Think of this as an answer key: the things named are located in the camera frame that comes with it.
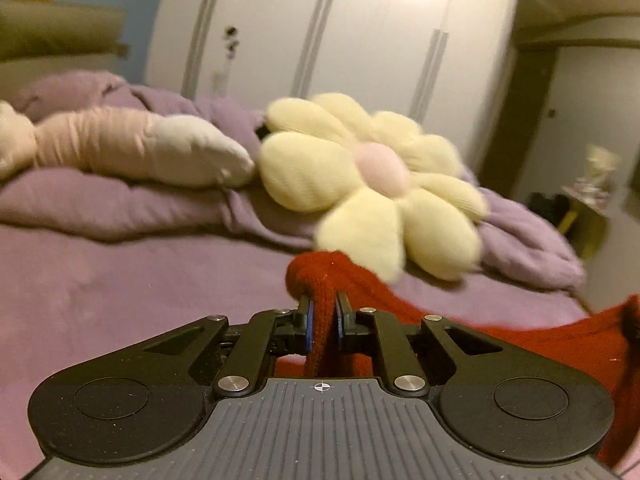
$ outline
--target pillow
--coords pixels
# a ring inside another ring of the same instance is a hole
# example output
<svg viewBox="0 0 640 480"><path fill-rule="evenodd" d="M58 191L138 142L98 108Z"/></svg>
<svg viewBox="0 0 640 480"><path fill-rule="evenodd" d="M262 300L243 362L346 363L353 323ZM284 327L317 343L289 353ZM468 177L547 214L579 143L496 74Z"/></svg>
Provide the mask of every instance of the pillow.
<svg viewBox="0 0 640 480"><path fill-rule="evenodd" d="M360 140L367 140L373 132L373 120L367 111L353 98L344 94L319 94L310 99L338 118Z"/></svg>
<svg viewBox="0 0 640 480"><path fill-rule="evenodd" d="M258 164L264 188L277 203L312 213L329 209L363 185L350 161L351 153L336 142L281 132L264 140Z"/></svg>
<svg viewBox="0 0 640 480"><path fill-rule="evenodd" d="M336 117L304 99L278 99L266 112L267 128L274 133L297 132L332 140L343 146L353 143L353 134Z"/></svg>
<svg viewBox="0 0 640 480"><path fill-rule="evenodd" d="M459 178L439 173L414 173L412 180L416 186L455 206L476 224L489 215L489 204L484 195Z"/></svg>
<svg viewBox="0 0 640 480"><path fill-rule="evenodd" d="M455 206L423 189L412 190L399 205L407 254L429 274L454 282L480 261L478 232Z"/></svg>
<svg viewBox="0 0 640 480"><path fill-rule="evenodd" d="M0 62L114 52L125 18L109 7L0 0Z"/></svg>

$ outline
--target red knitted fabric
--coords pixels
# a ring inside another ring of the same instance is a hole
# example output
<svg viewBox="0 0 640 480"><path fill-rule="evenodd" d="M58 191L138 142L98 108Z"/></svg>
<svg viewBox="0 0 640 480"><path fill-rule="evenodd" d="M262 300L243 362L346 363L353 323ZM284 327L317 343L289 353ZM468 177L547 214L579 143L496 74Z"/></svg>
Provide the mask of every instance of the red knitted fabric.
<svg viewBox="0 0 640 480"><path fill-rule="evenodd" d="M294 298L314 299L314 350L301 365L278 362L279 376L364 377L372 375L370 359L337 352L334 302L347 293L354 310L363 306L396 314L403 323L420 323L425 312L395 297L384 283L341 253L306 253L287 269L287 288ZM578 368L599 380L614 398L616 416L598 458L614 466L640 428L640 330L638 297L572 325L515 331L478 328L498 339Z"/></svg>

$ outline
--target metal pivot screw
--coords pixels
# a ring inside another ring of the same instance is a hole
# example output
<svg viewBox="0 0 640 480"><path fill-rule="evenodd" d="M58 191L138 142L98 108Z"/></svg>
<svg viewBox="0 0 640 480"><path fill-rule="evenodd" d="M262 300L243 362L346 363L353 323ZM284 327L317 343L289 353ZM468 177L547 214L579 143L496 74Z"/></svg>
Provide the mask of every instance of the metal pivot screw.
<svg viewBox="0 0 640 480"><path fill-rule="evenodd" d="M241 392L248 386L249 380L239 375L229 375L218 381L218 387L226 392Z"/></svg>
<svg viewBox="0 0 640 480"><path fill-rule="evenodd" d="M423 389L426 383L422 377L418 377L416 375L403 375L398 377L394 381L394 384L399 390L417 392L418 390Z"/></svg>

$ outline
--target pink flower center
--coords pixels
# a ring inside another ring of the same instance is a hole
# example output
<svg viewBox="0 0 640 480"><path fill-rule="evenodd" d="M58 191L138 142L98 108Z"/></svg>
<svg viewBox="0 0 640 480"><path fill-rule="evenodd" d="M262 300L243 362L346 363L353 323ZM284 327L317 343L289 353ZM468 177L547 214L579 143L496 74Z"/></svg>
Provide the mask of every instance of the pink flower center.
<svg viewBox="0 0 640 480"><path fill-rule="evenodd" d="M389 198L404 195L411 187L411 175L398 154L378 142L361 142L353 158L367 186Z"/></svg>

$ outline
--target purple blanket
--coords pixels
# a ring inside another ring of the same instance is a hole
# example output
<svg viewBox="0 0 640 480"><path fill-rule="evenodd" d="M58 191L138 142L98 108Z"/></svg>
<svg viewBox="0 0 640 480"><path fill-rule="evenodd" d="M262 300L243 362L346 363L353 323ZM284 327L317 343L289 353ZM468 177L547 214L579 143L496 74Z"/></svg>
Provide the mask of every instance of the purple blanket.
<svg viewBox="0 0 640 480"><path fill-rule="evenodd" d="M566 239L522 204L483 189L491 214L478 226L482 263L504 276L544 289L571 289L584 267Z"/></svg>
<svg viewBox="0 0 640 480"><path fill-rule="evenodd" d="M185 190L84 174L27 171L0 189L0 223L117 242L155 234L223 233L291 251L312 247L315 215L276 204L258 183L242 190Z"/></svg>

